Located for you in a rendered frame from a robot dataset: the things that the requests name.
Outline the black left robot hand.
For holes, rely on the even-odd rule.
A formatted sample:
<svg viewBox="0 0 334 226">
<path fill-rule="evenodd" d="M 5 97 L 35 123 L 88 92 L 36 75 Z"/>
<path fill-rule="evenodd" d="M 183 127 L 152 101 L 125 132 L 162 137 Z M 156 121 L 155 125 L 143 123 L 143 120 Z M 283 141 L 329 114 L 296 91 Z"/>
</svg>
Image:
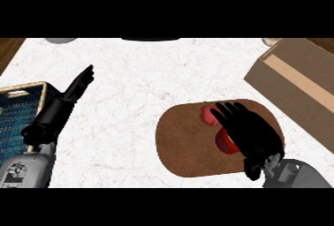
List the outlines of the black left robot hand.
<svg viewBox="0 0 334 226">
<path fill-rule="evenodd" d="M 64 92 L 57 93 L 45 103 L 32 124 L 20 132 L 26 145 L 38 146 L 51 143 L 57 139 L 72 113 L 73 104 L 94 80 L 93 75 L 93 66 L 88 65 Z"/>
</svg>

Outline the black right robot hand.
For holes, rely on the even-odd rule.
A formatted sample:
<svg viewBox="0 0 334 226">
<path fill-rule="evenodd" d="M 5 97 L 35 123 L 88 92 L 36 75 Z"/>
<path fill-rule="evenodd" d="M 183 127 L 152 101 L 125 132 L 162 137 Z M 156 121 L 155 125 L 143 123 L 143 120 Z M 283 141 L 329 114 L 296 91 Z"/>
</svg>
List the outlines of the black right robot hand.
<svg viewBox="0 0 334 226">
<path fill-rule="evenodd" d="M 215 106 L 217 108 L 209 112 L 245 157 L 245 175 L 251 181 L 255 181 L 271 157 L 277 157 L 277 160 L 283 159 L 280 136 L 261 116 L 249 111 L 239 102 L 217 102 Z"/>
</svg>

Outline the red can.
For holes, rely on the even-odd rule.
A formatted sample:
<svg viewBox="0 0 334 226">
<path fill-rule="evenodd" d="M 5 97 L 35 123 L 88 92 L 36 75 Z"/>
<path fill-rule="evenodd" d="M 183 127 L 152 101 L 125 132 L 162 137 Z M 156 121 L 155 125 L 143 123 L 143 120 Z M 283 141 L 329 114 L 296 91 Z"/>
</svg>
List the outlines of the red can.
<svg viewBox="0 0 334 226">
<path fill-rule="evenodd" d="M 231 142 L 231 139 L 227 136 L 227 131 L 224 128 L 221 128 L 217 131 L 217 135 L 215 135 L 215 145 L 217 145 L 217 149 L 224 153 L 224 154 L 234 154 L 239 149 L 234 145 L 234 143 Z"/>
</svg>

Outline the brown round cutting board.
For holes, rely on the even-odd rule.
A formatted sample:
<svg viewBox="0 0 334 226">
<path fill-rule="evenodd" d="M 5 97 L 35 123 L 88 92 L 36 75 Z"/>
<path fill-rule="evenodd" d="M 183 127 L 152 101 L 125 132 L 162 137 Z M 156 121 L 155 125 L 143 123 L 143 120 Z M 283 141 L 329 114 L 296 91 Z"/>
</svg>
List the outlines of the brown round cutting board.
<svg viewBox="0 0 334 226">
<path fill-rule="evenodd" d="M 178 177 L 203 177 L 243 171 L 240 152 L 224 154 L 215 144 L 221 125 L 199 119 L 203 102 L 169 107 L 156 124 L 156 152 L 165 169 Z"/>
</svg>

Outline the brown cardboard box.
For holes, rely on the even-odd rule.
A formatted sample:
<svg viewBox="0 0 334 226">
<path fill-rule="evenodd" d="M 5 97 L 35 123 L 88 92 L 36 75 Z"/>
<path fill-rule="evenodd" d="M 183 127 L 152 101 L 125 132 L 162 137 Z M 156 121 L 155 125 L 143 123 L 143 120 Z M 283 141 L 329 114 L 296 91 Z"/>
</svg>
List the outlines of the brown cardboard box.
<svg viewBox="0 0 334 226">
<path fill-rule="evenodd" d="M 334 38 L 282 38 L 243 80 L 334 154 Z"/>
</svg>

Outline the blue wicker basket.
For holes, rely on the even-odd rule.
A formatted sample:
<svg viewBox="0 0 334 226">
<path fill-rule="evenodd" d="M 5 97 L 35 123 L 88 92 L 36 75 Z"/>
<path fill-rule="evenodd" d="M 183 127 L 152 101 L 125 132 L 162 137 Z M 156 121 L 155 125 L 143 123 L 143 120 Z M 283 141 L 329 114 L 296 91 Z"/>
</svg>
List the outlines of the blue wicker basket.
<svg viewBox="0 0 334 226">
<path fill-rule="evenodd" d="M 16 154 L 30 151 L 20 131 L 32 124 L 45 102 L 60 91 L 44 81 L 0 87 L 0 167 Z"/>
</svg>

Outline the red bell pepper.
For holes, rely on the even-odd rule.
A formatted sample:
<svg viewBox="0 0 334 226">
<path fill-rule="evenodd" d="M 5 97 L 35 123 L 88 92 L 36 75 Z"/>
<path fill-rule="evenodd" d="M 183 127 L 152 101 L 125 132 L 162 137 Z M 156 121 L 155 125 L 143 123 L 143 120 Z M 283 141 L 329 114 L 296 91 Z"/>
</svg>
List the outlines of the red bell pepper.
<svg viewBox="0 0 334 226">
<path fill-rule="evenodd" d="M 218 125 L 218 121 L 214 117 L 214 115 L 211 114 L 211 109 L 217 109 L 215 106 L 212 106 L 208 102 L 205 103 L 205 106 L 200 108 L 200 113 L 199 113 L 199 118 L 200 121 L 209 125 L 209 126 L 217 126 Z"/>
</svg>

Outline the grey round object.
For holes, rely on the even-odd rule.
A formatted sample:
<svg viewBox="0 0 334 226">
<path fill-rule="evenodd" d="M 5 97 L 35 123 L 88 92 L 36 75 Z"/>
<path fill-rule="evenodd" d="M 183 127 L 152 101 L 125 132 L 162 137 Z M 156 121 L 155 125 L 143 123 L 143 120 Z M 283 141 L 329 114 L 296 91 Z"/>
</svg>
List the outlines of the grey round object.
<svg viewBox="0 0 334 226">
<path fill-rule="evenodd" d="M 76 38 L 45 38 L 45 40 L 53 44 L 63 44 L 73 41 Z"/>
</svg>

